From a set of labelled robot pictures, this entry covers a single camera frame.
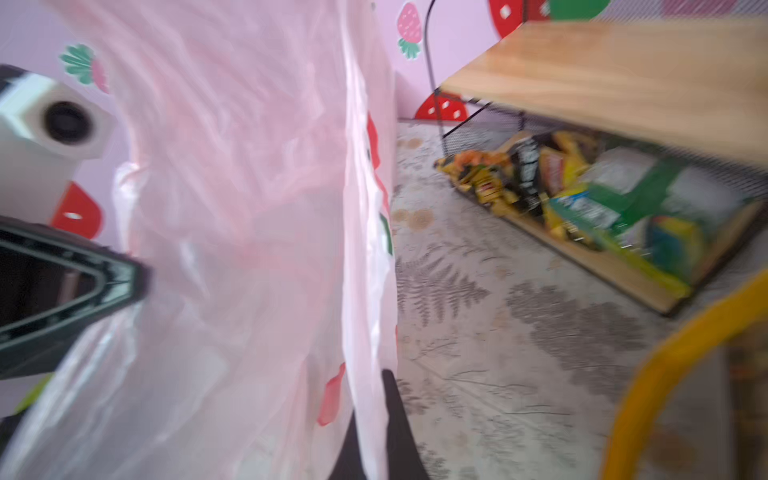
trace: yellow handle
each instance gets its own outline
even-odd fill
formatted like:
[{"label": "yellow handle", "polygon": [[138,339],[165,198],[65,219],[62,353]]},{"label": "yellow handle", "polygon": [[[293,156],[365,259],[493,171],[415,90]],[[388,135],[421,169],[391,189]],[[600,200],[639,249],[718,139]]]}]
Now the yellow handle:
[{"label": "yellow handle", "polygon": [[768,270],[691,320],[656,348],[619,409],[603,463],[603,480],[631,480],[667,395],[709,351],[768,317]]}]

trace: translucent plastic bag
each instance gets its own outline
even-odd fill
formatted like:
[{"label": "translucent plastic bag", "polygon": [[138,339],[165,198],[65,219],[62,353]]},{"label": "translucent plastic bag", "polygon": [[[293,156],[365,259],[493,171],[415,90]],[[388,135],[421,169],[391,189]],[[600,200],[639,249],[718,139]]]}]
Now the translucent plastic bag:
[{"label": "translucent plastic bag", "polygon": [[0,478],[320,478],[352,410],[386,478],[393,76],[353,0],[48,0],[127,118],[149,297],[94,324]]}]

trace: transparent package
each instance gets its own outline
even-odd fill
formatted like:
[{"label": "transparent package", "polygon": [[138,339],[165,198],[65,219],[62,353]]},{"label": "transparent package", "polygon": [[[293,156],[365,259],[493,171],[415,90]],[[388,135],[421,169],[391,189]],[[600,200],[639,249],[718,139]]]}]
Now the transparent package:
[{"label": "transparent package", "polygon": [[352,410],[386,478],[394,77],[362,0],[47,0],[131,139],[141,304],[94,324],[0,465],[14,480],[327,478]]}]

